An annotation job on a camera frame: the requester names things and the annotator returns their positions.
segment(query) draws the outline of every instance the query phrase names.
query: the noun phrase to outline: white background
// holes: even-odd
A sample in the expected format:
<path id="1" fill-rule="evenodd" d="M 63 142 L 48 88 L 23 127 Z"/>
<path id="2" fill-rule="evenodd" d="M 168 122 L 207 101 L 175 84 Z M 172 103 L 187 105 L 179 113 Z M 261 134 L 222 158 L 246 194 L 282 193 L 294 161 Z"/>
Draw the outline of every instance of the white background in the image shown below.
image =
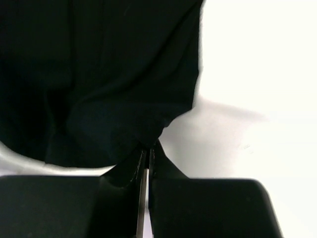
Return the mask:
<path id="1" fill-rule="evenodd" d="M 201 39 L 168 157 L 191 177 L 258 179 L 284 237 L 317 238 L 317 0 L 207 0 Z"/>

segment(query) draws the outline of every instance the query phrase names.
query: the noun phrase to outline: white table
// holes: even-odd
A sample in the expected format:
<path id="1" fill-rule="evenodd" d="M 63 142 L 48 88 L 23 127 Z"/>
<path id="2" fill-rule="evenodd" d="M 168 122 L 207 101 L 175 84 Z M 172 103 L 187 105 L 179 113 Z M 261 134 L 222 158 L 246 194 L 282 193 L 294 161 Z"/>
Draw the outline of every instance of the white table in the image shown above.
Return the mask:
<path id="1" fill-rule="evenodd" d="M 207 0 L 196 107 L 161 136 L 190 177 L 259 180 L 285 238 L 317 237 L 316 42 L 316 0 Z"/>

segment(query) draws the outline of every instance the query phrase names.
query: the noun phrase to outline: black cloth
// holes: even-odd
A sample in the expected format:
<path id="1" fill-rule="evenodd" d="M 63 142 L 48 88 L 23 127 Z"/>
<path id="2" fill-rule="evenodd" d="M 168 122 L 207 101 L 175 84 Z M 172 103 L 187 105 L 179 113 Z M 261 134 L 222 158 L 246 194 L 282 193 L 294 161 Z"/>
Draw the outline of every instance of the black cloth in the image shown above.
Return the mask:
<path id="1" fill-rule="evenodd" d="M 0 141 L 66 167 L 150 148 L 192 108 L 202 0 L 1 0 Z"/>

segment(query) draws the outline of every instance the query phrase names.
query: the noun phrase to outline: dark fabric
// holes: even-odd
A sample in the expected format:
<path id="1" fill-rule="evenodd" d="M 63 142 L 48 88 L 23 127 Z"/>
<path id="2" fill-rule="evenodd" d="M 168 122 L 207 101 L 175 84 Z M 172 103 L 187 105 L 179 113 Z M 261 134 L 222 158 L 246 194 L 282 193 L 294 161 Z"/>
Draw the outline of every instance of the dark fabric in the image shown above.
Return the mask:
<path id="1" fill-rule="evenodd" d="M 61 166 L 151 147 L 192 108 L 202 0 L 1 0 L 0 141 Z"/>

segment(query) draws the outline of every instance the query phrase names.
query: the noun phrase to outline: white surface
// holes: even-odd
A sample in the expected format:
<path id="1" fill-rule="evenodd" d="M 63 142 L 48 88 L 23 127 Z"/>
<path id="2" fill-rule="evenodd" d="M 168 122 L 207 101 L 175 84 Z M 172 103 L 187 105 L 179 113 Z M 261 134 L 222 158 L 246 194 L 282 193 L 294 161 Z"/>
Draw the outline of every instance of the white surface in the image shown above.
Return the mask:
<path id="1" fill-rule="evenodd" d="M 259 180 L 284 237 L 317 238 L 317 0 L 207 0 L 202 70 L 167 156 L 191 177 Z"/>

